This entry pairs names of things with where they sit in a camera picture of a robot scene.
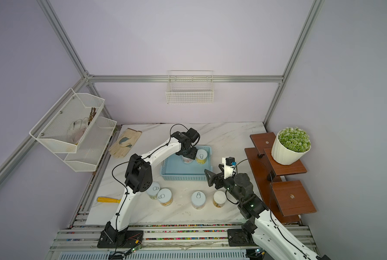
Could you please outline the yellow label can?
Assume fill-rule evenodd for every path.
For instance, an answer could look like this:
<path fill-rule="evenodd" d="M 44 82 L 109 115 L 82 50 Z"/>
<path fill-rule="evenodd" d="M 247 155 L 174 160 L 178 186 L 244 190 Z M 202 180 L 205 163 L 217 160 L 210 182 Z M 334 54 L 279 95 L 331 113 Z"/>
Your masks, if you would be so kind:
<path fill-rule="evenodd" d="M 196 162 L 198 164 L 205 164 L 207 162 L 208 152 L 205 149 L 198 149 L 196 154 Z"/>

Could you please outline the pink label can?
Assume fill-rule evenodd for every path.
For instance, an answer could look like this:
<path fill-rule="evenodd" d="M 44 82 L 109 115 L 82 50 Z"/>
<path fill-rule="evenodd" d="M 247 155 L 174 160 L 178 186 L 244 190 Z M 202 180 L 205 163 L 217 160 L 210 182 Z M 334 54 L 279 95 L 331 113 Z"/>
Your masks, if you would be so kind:
<path fill-rule="evenodd" d="M 191 159 L 191 158 L 188 158 L 188 157 L 185 157 L 185 156 L 182 156 L 182 160 L 186 164 L 190 164 L 190 163 L 195 161 L 195 159 Z"/>
<path fill-rule="evenodd" d="M 202 191 L 195 191 L 191 196 L 191 203 L 192 206 L 197 210 L 204 208 L 206 203 L 206 195 Z"/>

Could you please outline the light blue plastic basket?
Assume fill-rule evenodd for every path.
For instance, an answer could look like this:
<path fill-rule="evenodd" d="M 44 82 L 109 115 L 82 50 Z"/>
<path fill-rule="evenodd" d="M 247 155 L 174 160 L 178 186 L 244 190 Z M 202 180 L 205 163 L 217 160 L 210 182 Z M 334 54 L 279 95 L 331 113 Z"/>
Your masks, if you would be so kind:
<path fill-rule="evenodd" d="M 207 152 L 206 162 L 199 164 L 194 159 L 191 163 L 185 163 L 181 156 L 171 155 L 164 160 L 160 175 L 168 181 L 207 181 L 205 170 L 212 169 L 212 148 L 210 146 L 198 146 Z"/>

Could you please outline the orange label can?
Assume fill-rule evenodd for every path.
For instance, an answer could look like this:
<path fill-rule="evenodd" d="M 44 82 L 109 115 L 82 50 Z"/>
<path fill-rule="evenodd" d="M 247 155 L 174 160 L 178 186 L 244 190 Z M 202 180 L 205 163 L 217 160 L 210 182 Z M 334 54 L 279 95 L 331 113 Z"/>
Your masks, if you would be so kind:
<path fill-rule="evenodd" d="M 157 194 L 157 199 L 162 206 L 169 206 L 173 202 L 172 191 L 168 188 L 162 188 Z"/>

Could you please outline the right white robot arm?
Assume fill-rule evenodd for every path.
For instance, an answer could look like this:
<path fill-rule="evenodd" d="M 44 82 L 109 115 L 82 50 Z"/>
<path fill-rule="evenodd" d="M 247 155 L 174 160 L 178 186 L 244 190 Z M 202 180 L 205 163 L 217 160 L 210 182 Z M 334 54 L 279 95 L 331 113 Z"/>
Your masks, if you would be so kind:
<path fill-rule="evenodd" d="M 241 232 L 268 252 L 275 260 L 328 260 L 327 255 L 319 256 L 301 243 L 275 217 L 269 207 L 255 193 L 253 184 L 246 173 L 228 174 L 233 167 L 220 165 L 221 173 L 205 170 L 209 187 L 224 188 L 235 200 L 246 222 Z"/>

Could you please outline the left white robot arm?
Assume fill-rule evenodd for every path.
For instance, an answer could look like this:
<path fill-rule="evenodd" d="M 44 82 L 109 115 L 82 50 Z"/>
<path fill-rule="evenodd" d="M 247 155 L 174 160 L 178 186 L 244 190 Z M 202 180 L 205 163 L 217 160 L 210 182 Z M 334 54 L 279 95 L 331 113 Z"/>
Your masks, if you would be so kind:
<path fill-rule="evenodd" d="M 140 193 L 145 192 L 153 183 L 152 170 L 171 155 L 195 159 L 197 154 L 197 143 L 200 134 L 193 128 L 185 132 L 170 133 L 169 138 L 152 151 L 142 155 L 131 155 L 125 172 L 125 188 L 122 199 L 111 220 L 107 223 L 116 232 L 128 228 L 132 211 L 137 203 Z"/>

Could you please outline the upside-down orange can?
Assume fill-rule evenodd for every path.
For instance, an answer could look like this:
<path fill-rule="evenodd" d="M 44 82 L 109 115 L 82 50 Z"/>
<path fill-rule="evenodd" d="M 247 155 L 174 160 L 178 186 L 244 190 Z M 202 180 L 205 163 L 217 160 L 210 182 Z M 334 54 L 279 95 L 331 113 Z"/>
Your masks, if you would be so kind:
<path fill-rule="evenodd" d="M 227 197 L 225 195 L 225 192 L 223 191 L 216 191 L 213 195 L 213 204 L 217 208 L 222 208 L 227 201 Z"/>

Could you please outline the green label can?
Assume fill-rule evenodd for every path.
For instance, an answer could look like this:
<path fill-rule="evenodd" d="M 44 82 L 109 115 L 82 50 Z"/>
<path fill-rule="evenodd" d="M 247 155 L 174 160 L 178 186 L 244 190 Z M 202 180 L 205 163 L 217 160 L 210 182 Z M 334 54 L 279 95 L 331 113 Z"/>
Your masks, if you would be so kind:
<path fill-rule="evenodd" d="M 157 182 L 153 182 L 151 186 L 146 190 L 146 193 L 150 197 L 150 199 L 156 200 L 160 190 L 160 184 Z"/>

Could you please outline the beige work glove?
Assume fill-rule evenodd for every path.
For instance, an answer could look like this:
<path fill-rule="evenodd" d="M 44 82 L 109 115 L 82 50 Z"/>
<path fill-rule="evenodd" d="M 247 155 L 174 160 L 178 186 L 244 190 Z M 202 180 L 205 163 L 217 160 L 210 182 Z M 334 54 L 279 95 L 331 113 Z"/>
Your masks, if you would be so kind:
<path fill-rule="evenodd" d="M 117 141 L 110 147 L 109 154 L 113 158 L 124 158 L 141 135 L 142 131 L 136 131 L 131 128 L 127 128 L 120 135 Z"/>

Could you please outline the brown wooden step shelf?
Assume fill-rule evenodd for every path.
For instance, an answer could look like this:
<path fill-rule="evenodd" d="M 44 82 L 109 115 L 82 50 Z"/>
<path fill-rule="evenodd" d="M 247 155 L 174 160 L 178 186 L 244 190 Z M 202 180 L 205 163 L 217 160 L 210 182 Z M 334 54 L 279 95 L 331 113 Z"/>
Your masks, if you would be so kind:
<path fill-rule="evenodd" d="M 276 135 L 273 132 L 252 134 L 253 148 L 245 148 L 262 200 L 283 224 L 298 223 L 304 214 L 316 213 L 303 184 L 299 180 L 286 181 L 285 177 L 307 173 L 298 160 L 281 165 L 271 155 Z"/>

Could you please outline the white pot green plant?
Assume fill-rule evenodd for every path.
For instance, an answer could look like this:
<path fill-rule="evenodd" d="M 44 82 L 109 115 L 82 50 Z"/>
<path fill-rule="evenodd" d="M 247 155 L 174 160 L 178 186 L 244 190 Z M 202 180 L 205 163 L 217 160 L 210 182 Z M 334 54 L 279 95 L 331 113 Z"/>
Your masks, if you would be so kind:
<path fill-rule="evenodd" d="M 311 149 L 308 133 L 299 127 L 287 127 L 278 132 L 271 156 L 281 165 L 291 165 Z"/>

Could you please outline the yellow plastic scoop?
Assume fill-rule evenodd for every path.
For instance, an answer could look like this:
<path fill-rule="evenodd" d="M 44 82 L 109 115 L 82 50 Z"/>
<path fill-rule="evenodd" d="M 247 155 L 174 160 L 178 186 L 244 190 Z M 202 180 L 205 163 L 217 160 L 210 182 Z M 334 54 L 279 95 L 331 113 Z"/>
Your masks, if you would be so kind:
<path fill-rule="evenodd" d="M 97 202 L 99 203 L 120 203 L 120 199 L 110 198 L 110 197 L 98 197 Z"/>

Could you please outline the clear plastic bag in shelf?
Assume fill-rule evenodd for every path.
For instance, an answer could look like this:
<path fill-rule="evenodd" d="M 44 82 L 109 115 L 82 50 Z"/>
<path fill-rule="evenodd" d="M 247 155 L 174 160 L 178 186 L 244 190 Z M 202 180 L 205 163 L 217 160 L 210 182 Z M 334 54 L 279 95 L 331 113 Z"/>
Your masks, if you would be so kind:
<path fill-rule="evenodd" d="M 85 134 L 88 125 L 89 118 L 78 119 L 71 123 L 67 130 L 67 141 L 71 144 L 77 145 Z"/>

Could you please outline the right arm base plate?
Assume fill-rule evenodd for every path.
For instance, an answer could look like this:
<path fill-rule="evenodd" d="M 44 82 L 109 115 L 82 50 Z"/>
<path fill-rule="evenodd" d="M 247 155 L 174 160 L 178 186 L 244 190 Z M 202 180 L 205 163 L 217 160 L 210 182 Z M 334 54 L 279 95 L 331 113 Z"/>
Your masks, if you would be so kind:
<path fill-rule="evenodd" d="M 252 234 L 242 229 L 229 229 L 228 244 L 230 247 L 247 247 L 256 246 L 252 238 Z"/>

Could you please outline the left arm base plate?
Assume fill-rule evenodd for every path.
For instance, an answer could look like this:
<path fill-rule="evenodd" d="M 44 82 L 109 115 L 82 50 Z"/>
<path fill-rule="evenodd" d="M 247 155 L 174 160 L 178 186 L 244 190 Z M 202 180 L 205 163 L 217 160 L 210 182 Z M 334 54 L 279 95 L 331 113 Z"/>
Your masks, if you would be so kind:
<path fill-rule="evenodd" d="M 115 249 L 115 248 L 135 248 L 140 245 L 143 239 L 143 232 L 136 231 L 122 231 L 106 232 L 103 230 L 98 240 L 97 248 L 101 249 Z"/>

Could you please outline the aluminium frame rail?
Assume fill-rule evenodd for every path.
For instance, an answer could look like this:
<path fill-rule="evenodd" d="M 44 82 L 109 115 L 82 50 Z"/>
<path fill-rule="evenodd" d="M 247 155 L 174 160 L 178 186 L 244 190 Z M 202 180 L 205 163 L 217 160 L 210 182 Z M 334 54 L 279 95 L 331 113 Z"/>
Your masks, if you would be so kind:
<path fill-rule="evenodd" d="M 284 77 L 279 75 L 93 75 L 87 80 L 92 83 L 163 83 L 170 80 L 214 83 L 281 83 Z"/>

